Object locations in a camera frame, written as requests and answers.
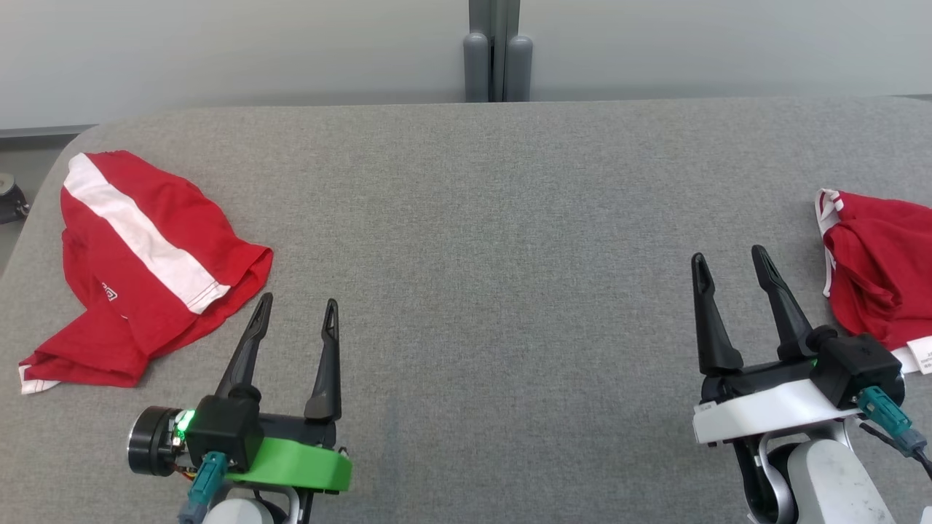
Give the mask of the red shorts with white stripe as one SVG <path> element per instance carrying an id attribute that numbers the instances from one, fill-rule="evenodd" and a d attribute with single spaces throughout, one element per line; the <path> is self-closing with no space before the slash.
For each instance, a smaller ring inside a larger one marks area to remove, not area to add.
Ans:
<path id="1" fill-rule="evenodd" d="M 129 151 L 76 154 L 60 208 L 63 275 L 84 313 L 20 362 L 21 394 L 136 386 L 269 279 L 273 249 L 240 239 L 196 185 Z"/>

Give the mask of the red basketball jersey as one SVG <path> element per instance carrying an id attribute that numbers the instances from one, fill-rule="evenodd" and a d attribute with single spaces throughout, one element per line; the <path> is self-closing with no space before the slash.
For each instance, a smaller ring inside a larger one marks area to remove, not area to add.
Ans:
<path id="1" fill-rule="evenodd" d="M 815 216 L 837 322 L 932 376 L 932 207 L 823 188 Z"/>

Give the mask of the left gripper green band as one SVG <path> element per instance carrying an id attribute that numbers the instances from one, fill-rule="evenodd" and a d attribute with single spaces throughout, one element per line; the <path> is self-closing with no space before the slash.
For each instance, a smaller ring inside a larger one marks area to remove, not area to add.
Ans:
<path id="1" fill-rule="evenodd" d="M 223 398 L 261 399 L 253 385 L 254 365 L 269 330 L 274 295 L 261 295 L 235 352 L 214 392 Z M 305 405 L 305 418 L 261 416 L 265 438 L 245 473 L 227 473 L 227 480 L 261 485 L 285 485 L 316 492 L 345 492 L 352 483 L 352 462 L 345 448 L 336 447 L 336 421 L 341 418 L 339 303 L 327 302 L 322 326 L 322 354 Z"/>

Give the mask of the grey vertical post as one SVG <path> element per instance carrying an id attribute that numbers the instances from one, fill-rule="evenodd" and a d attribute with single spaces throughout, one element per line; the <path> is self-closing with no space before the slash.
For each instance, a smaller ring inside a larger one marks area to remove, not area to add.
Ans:
<path id="1" fill-rule="evenodd" d="M 472 32 L 463 40 L 464 100 L 489 102 L 490 42 L 486 34 Z"/>

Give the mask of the dark grey baseboard strip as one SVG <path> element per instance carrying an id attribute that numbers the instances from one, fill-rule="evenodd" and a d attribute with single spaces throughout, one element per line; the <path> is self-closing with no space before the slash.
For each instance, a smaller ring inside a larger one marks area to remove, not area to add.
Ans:
<path id="1" fill-rule="evenodd" d="M 52 126 L 37 128 L 11 128 L 0 129 L 0 139 L 7 138 L 27 138 L 41 136 L 57 135 L 76 135 L 93 128 L 94 124 L 69 125 L 69 126 Z"/>

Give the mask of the grey rounded post cap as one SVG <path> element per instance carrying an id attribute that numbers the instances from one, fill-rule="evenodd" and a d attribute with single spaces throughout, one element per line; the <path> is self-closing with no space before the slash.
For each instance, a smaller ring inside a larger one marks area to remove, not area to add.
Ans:
<path id="1" fill-rule="evenodd" d="M 504 60 L 505 102 L 527 102 L 532 90 L 533 42 L 528 36 L 516 34 L 507 44 Z"/>

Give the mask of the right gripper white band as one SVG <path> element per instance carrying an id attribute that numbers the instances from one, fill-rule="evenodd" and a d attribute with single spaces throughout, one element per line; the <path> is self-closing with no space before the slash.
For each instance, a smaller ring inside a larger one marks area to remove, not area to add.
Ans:
<path id="1" fill-rule="evenodd" d="M 699 371 L 706 376 L 695 407 L 693 431 L 700 444 L 794 430 L 859 414 L 836 408 L 811 381 L 816 353 L 807 345 L 813 328 L 765 246 L 751 249 L 759 287 L 768 296 L 778 329 L 778 359 L 743 369 L 714 298 L 716 291 L 702 253 L 692 257 L 692 289 Z"/>

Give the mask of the black cylindrical left gripper motor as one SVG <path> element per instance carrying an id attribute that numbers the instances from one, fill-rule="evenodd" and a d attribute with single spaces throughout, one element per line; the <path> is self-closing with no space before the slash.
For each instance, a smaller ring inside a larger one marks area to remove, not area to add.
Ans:
<path id="1" fill-rule="evenodd" d="M 143 409 L 127 436 L 127 465 L 137 475 L 169 477 L 175 472 L 179 445 L 176 422 L 183 409 L 148 407 Z"/>

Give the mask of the grey partition post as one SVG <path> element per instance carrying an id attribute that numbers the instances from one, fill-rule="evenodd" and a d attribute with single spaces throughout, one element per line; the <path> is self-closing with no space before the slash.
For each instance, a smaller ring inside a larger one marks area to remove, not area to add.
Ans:
<path id="1" fill-rule="evenodd" d="M 468 0 L 469 33 L 490 42 L 489 102 L 503 102 L 504 60 L 508 42 L 518 33 L 521 0 Z"/>

